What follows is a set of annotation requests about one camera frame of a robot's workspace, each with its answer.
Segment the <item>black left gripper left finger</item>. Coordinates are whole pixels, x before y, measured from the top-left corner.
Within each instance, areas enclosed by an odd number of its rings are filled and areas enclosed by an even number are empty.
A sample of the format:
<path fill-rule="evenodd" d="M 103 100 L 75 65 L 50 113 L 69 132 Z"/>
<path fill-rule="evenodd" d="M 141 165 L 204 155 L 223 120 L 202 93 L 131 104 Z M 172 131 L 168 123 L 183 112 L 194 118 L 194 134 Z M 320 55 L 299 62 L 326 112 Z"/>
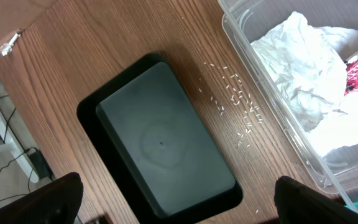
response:
<path fill-rule="evenodd" d="M 81 177 L 71 172 L 0 208 L 0 224 L 73 224 L 82 198 Z"/>

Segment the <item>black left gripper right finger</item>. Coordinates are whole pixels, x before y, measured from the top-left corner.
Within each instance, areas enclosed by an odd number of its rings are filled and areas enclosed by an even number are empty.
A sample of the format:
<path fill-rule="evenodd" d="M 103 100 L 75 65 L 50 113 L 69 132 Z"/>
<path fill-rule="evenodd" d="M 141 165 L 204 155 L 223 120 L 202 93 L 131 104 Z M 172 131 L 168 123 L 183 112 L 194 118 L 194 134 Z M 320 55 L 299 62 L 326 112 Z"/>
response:
<path fill-rule="evenodd" d="M 275 183 L 274 202 L 284 224 L 358 224 L 358 213 L 289 176 Z"/>

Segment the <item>white napkin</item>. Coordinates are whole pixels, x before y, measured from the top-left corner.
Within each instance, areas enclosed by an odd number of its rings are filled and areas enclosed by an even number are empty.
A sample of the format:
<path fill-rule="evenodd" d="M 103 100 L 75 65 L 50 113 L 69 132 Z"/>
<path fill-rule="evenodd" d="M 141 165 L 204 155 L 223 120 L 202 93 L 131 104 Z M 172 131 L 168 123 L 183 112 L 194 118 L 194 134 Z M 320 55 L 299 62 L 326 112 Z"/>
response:
<path fill-rule="evenodd" d="M 306 135 L 319 156 L 358 144 L 358 91 L 345 95 L 340 105 Z"/>
<path fill-rule="evenodd" d="M 313 27 L 294 11 L 251 46 L 305 131 L 346 114 L 344 59 L 358 48 L 358 30 Z"/>

